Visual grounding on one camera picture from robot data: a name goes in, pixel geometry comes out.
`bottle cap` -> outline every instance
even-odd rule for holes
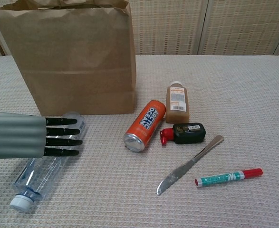
[[[174,81],[174,82],[172,82],[172,83],[170,84],[170,86],[172,86],[173,84],[181,84],[181,85],[182,85],[182,83],[179,82],[179,81]]]
[[[21,212],[28,212],[30,206],[33,204],[33,200],[29,197],[16,195],[10,202],[10,207]]]
[[[160,141],[162,145],[167,144],[167,140],[172,141],[174,139],[173,128],[166,128],[160,132]]]
[[[263,170],[260,168],[252,170],[242,170],[242,172],[244,173],[245,178],[257,177],[263,174]]]

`red marker cap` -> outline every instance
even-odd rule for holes
[[[174,139],[173,128],[166,128],[160,132],[160,141],[162,145],[166,145],[167,141],[172,141]]]
[[[250,177],[257,177],[263,174],[263,170],[260,168],[252,170],[242,170],[242,172],[244,173],[245,179]]]

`amber plastic bottle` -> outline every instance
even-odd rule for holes
[[[189,122],[189,104],[187,89],[181,82],[174,81],[167,88],[166,122],[182,124]]]

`teal marker label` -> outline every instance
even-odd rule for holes
[[[240,171],[225,173],[225,174],[220,174],[215,176],[197,178],[196,185],[197,187],[205,187],[211,184],[219,184],[227,181],[237,181],[244,178],[245,178],[244,173]]]

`knife handle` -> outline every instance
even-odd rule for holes
[[[213,147],[223,142],[224,138],[221,135],[217,135],[214,137],[214,139],[201,151],[199,152],[194,158],[192,158],[192,161],[197,162],[199,159],[202,158],[206,153],[208,153]]]

